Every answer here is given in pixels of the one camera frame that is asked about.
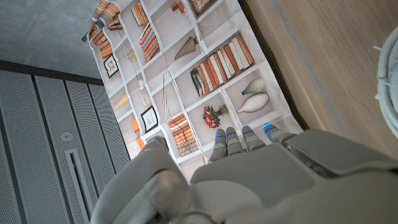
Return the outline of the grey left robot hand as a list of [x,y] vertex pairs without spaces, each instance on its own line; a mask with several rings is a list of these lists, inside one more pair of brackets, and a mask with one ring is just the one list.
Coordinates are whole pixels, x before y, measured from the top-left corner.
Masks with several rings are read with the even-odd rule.
[[154,136],[103,190],[92,223],[396,223],[397,161],[341,136],[219,129],[187,180]]

